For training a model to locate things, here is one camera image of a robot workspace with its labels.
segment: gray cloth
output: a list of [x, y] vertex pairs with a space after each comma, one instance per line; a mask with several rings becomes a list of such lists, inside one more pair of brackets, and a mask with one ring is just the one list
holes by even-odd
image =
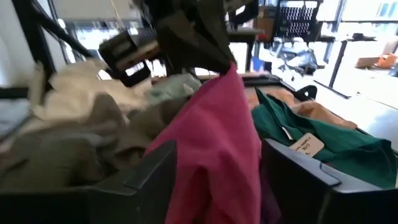
[[129, 125], [109, 95], [98, 95], [84, 123], [27, 133], [0, 155], [0, 189], [51, 190], [92, 184], [136, 164], [188, 97], [131, 113]]

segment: white cloth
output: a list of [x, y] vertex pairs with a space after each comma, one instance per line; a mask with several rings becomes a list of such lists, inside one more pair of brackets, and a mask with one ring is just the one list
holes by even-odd
[[98, 93], [111, 95], [125, 113], [147, 106], [144, 92], [152, 87], [150, 80], [127, 88], [119, 80], [100, 80], [98, 72], [105, 68], [106, 64], [100, 60], [67, 66], [50, 79], [53, 90], [45, 96], [43, 106], [34, 107], [34, 114], [55, 123], [71, 119], [82, 121], [89, 115]]

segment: green shirt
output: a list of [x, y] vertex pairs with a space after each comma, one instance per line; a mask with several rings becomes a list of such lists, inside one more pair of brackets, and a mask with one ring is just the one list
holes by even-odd
[[280, 100], [258, 89], [256, 93], [260, 105], [252, 110], [252, 117], [260, 138], [291, 146], [304, 134], [312, 133], [325, 144], [315, 159], [380, 188], [395, 188], [397, 164], [390, 141], [302, 117]]

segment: light green cloth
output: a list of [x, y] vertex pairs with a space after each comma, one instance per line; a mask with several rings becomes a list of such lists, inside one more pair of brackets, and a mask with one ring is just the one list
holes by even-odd
[[155, 105], [165, 100], [191, 96], [200, 87], [199, 80], [191, 74], [173, 75], [145, 92], [145, 96], [151, 105]]
[[[397, 164], [390, 141], [304, 118], [280, 100], [258, 89], [256, 93], [260, 105], [252, 110], [252, 117], [261, 138], [291, 146], [304, 134], [312, 133], [325, 144], [315, 159], [383, 189], [395, 188]], [[288, 138], [282, 127], [294, 140]]]

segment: metal pole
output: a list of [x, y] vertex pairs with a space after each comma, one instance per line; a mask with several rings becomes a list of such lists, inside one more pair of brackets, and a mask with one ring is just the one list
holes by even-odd
[[335, 63], [335, 67], [333, 69], [333, 73], [331, 74], [331, 78], [330, 78], [330, 83], [329, 83], [329, 87], [330, 88], [333, 88], [333, 85], [335, 84], [337, 73], [338, 73], [338, 70], [340, 68], [341, 62], [343, 60], [344, 53], [345, 53], [346, 48], [347, 48], [347, 43], [348, 43], [347, 40], [344, 40], [344, 41], [341, 42], [340, 51], [338, 52], [338, 56], [337, 56], [337, 60], [336, 60], [336, 63]]
[[[332, 26], [331, 26], [332, 32], [338, 31], [338, 27], [343, 18], [343, 13], [344, 13], [344, 9], [345, 9], [346, 5], [347, 5], [347, 0], [339, 1], [336, 15], [335, 15], [335, 20], [333, 21]], [[333, 42], [328, 43], [328, 45], [326, 47], [325, 55], [323, 56], [323, 61], [326, 63], [329, 63], [329, 58], [330, 58], [331, 50], [333, 49], [333, 44], [334, 44]]]

